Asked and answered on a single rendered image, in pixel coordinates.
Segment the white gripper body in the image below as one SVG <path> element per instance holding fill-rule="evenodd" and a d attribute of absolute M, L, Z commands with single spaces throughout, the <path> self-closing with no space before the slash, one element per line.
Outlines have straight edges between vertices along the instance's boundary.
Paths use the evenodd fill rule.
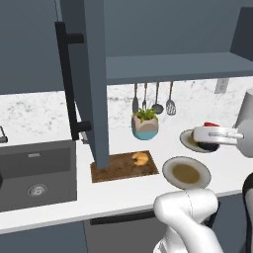
<path fill-rule="evenodd" d="M 195 142 L 236 145 L 244 135 L 237 128 L 222 126 L 196 126 L 193 130 Z"/>

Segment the golden croissant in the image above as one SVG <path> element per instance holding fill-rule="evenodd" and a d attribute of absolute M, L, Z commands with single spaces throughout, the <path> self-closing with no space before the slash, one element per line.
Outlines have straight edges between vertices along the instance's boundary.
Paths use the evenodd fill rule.
<path fill-rule="evenodd" d="M 148 161 L 148 155 L 144 152 L 136 152 L 132 158 L 134 159 L 134 164 L 136 166 L 145 165 Z"/>

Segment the grey-blue base cabinet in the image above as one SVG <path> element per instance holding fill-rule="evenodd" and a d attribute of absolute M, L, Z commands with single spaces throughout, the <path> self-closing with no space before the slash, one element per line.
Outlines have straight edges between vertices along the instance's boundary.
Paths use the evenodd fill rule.
<path fill-rule="evenodd" d="M 1 234 L 0 253 L 87 253 L 83 222 Z"/>
<path fill-rule="evenodd" d="M 246 215 L 241 194 L 219 198 L 212 230 L 224 253 L 245 253 Z"/>

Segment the brown wooden cutting board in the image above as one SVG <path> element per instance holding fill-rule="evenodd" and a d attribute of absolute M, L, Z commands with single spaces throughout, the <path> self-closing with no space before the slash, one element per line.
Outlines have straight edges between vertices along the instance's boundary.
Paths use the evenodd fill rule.
<path fill-rule="evenodd" d="M 91 163 L 92 182 L 100 183 L 158 174 L 158 169 L 150 152 L 148 150 L 136 152 L 144 152 L 148 155 L 148 161 L 145 165 L 136 166 L 134 164 L 132 156 L 135 152 L 111 155 L 110 166 L 103 169 L 98 169 L 95 163 Z"/>

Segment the red and dark cupcake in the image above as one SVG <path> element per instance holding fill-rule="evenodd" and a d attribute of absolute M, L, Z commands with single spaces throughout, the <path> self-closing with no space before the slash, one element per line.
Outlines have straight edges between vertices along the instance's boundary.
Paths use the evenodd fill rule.
<path fill-rule="evenodd" d="M 203 127 L 220 127 L 220 125 L 211 123 L 211 122 L 204 122 Z M 206 143 L 206 142 L 197 142 L 199 148 L 208 151 L 217 151 L 219 148 L 219 144 L 216 143 Z"/>

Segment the hanging grey slotted turner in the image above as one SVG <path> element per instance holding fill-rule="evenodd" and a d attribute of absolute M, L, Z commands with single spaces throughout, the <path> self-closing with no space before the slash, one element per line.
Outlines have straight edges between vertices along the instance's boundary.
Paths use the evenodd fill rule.
<path fill-rule="evenodd" d="M 170 82 L 170 89 L 173 89 L 173 82 Z M 174 116 L 176 114 L 176 105 L 174 101 L 172 100 L 172 91 L 169 91 L 169 98 L 166 102 L 166 113 L 168 116 Z"/>

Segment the hanging grey ladle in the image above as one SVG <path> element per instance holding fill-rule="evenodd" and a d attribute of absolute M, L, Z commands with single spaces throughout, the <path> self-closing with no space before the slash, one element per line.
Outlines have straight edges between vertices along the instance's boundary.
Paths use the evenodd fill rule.
<path fill-rule="evenodd" d="M 158 91 L 159 91 L 159 82 L 156 83 L 156 95 L 155 95 L 155 103 L 152 105 L 152 110 L 156 111 L 157 115 L 160 115 L 163 113 L 163 106 L 157 103 L 158 100 Z"/>

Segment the plant in beige-teal pot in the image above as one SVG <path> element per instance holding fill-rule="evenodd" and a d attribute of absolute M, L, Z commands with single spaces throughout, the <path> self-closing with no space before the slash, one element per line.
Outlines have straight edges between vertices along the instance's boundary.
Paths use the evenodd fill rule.
<path fill-rule="evenodd" d="M 138 109 L 131 117 L 132 134 L 140 140 L 149 140 L 158 133 L 156 112 L 152 109 Z"/>

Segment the hanging grey spatula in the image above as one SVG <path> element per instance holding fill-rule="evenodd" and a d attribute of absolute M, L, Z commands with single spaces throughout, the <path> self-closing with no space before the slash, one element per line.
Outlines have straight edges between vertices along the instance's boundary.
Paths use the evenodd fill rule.
<path fill-rule="evenodd" d="M 138 99 L 137 99 L 137 83 L 134 83 L 134 97 L 132 100 L 132 113 L 136 113 L 138 111 Z"/>

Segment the grey dishwasher front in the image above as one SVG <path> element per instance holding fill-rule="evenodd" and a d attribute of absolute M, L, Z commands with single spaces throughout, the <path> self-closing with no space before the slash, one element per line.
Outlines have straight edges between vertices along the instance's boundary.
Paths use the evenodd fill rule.
<path fill-rule="evenodd" d="M 156 217 L 91 225 L 84 220 L 87 253 L 153 253 L 166 225 Z"/>

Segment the dark grey sink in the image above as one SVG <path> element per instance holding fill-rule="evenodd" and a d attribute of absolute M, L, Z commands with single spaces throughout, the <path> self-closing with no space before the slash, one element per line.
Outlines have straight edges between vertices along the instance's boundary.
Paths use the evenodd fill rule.
<path fill-rule="evenodd" d="M 74 141 L 0 147 L 0 212 L 76 200 Z"/>

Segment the dark tap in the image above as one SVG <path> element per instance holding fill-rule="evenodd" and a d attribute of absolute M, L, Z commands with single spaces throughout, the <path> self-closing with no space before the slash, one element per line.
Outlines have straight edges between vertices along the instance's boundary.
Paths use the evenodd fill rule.
<path fill-rule="evenodd" d="M 5 135 L 4 129 L 0 126 L 0 131 L 2 135 L 0 136 L 0 143 L 7 143 L 8 137 Z"/>

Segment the grey wall outlet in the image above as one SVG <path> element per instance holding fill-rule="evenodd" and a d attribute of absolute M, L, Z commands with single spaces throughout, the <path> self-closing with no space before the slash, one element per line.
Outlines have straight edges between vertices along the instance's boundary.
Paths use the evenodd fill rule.
<path fill-rule="evenodd" d="M 224 94 L 226 92 L 226 88 L 228 86 L 229 79 L 228 78 L 219 78 L 216 82 L 215 93 L 216 94 Z"/>

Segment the grey-blue open wall cabinet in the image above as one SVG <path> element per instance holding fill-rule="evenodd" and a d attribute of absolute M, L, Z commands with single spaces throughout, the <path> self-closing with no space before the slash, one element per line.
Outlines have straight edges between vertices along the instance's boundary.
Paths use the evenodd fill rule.
<path fill-rule="evenodd" d="M 253 75 L 230 51 L 253 0 L 104 0 L 107 83 Z"/>

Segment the grey-blue closed wall cabinet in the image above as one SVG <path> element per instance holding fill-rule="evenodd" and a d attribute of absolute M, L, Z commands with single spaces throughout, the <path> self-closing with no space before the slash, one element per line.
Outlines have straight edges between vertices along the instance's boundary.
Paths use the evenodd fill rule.
<path fill-rule="evenodd" d="M 62 91 L 59 0 L 0 0 L 0 95 Z"/>

